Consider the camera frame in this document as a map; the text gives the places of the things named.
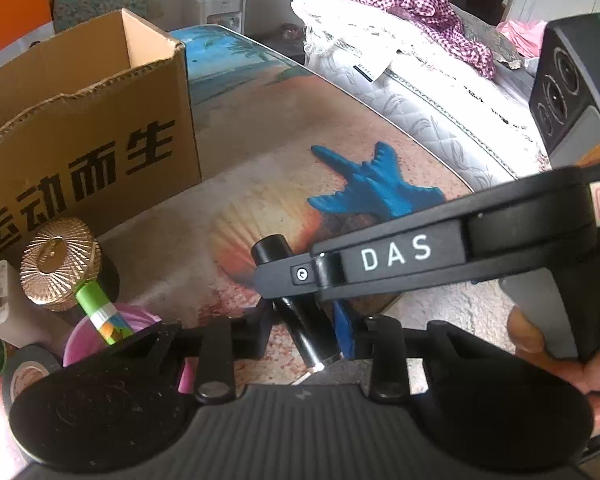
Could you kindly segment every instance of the green lid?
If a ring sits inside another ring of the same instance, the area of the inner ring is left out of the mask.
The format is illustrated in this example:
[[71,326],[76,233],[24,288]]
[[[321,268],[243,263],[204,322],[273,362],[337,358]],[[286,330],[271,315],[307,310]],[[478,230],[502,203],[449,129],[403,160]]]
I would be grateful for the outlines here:
[[80,303],[87,316],[92,316],[101,307],[107,303],[111,303],[95,280],[86,282],[81,286],[75,293],[75,299],[78,300],[78,303]]

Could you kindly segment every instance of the white mattress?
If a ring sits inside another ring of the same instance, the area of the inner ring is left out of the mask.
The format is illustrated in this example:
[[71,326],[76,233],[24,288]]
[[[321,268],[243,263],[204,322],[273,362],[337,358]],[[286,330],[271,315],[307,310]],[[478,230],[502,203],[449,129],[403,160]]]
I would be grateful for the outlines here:
[[[546,170],[528,108],[412,23],[350,0],[294,0],[306,65],[437,155],[474,190]],[[369,82],[353,67],[399,50]]]

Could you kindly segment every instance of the roll of tape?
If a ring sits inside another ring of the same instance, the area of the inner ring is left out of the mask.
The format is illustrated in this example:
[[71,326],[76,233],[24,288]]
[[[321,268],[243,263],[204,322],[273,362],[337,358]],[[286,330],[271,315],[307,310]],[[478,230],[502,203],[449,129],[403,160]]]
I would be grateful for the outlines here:
[[37,345],[23,346],[10,356],[2,380],[2,403],[7,415],[25,388],[61,368],[55,355]]

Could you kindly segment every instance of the checkered cloth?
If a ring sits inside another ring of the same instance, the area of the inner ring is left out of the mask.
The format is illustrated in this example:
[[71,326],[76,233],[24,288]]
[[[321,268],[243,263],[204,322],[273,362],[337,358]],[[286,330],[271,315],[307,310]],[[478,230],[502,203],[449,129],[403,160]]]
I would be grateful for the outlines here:
[[467,62],[480,75],[493,78],[493,54],[487,46],[464,37],[462,21],[449,0],[353,0],[409,19],[452,56]]

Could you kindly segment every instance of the round gold container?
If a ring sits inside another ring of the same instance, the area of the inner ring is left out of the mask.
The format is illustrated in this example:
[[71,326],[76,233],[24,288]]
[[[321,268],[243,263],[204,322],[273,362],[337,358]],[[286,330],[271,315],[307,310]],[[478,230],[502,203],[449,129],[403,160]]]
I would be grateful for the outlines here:
[[27,297],[49,310],[77,304],[75,286],[98,277],[102,251],[87,224],[62,218],[43,226],[22,257],[20,283]]

